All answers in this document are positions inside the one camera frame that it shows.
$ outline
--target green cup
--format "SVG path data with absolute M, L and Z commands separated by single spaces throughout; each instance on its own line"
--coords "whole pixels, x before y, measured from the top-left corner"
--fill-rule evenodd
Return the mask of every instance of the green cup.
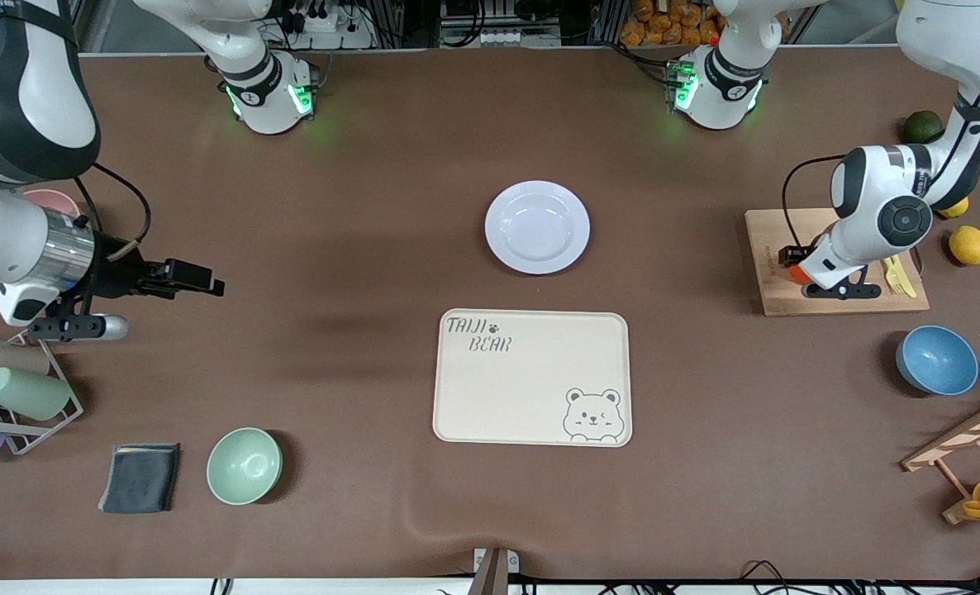
M 55 417 L 73 395 L 63 380 L 26 369 L 0 368 L 0 407 L 30 419 L 47 421 Z

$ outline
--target brown tabletop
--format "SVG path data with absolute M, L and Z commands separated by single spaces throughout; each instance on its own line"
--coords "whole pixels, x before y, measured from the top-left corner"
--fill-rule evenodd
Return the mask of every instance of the brown tabletop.
M 316 121 L 283 136 L 236 123 L 199 58 L 82 68 L 101 162 L 153 203 L 145 257 L 228 287 L 101 301 L 131 335 L 59 348 L 88 414 L 0 455 L 0 578 L 438 575 L 485 545 L 547 577 L 730 578 L 757 558 L 792 577 L 980 574 L 980 523 L 944 523 L 958 494 L 897 464 L 980 409 L 980 381 L 918 399 L 890 363 L 920 324 L 980 355 L 980 267 L 937 247 L 958 223 L 924 244 L 929 312 L 786 320 L 761 316 L 743 231 L 797 162 L 948 112 L 955 83 L 899 50 L 782 50 L 758 109 L 725 132 L 669 116 L 609 50 L 342 55 Z M 829 177 L 800 173 L 793 206 L 827 206 Z M 136 201 L 85 179 L 108 229 L 135 233 Z M 487 205 L 528 179 L 591 214 L 562 274 L 513 274 L 483 240 Z M 980 227 L 980 185 L 962 222 Z M 436 328 L 456 307 L 625 317 L 633 441 L 437 440 Z M 207 490 L 207 455 L 238 426 L 285 443 L 266 503 Z M 172 511 L 98 512 L 112 445 L 149 441 L 183 444 Z M 950 459 L 980 479 L 980 449 Z

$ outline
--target folded cloth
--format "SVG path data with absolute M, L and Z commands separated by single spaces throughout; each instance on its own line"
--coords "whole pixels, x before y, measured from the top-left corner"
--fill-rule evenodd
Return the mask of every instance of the folded cloth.
M 179 445 L 114 445 L 108 485 L 97 508 L 117 515 L 170 509 Z

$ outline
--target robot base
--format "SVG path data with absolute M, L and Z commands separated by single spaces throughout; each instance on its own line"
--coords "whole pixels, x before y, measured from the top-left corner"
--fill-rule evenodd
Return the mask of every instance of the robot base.
M 274 52 L 274 56 L 281 60 L 281 83 L 267 95 L 263 105 L 247 105 L 244 98 L 233 97 L 228 91 L 237 120 L 260 135 L 279 135 L 302 120 L 312 120 L 320 84 L 320 71 L 307 61 L 287 52 Z
M 754 109 L 762 84 L 748 91 L 743 86 L 735 87 L 736 93 L 743 93 L 739 101 L 727 101 L 721 96 L 706 76 L 706 56 L 712 48 L 698 46 L 693 52 L 678 58 L 678 65 L 667 69 L 667 79 L 676 80 L 678 86 L 667 87 L 667 104 L 671 112 L 681 112 L 694 123 L 712 131 L 724 131 L 740 124 L 747 112 Z

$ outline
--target cartoon bear face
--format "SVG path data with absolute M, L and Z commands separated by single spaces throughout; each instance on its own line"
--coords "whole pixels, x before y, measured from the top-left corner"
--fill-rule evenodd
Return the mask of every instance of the cartoon bear face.
M 567 391 L 567 415 L 563 429 L 572 441 L 605 441 L 614 443 L 622 436 L 626 424 L 619 413 L 621 397 L 608 388 L 600 395 L 587 395 L 580 388 Z

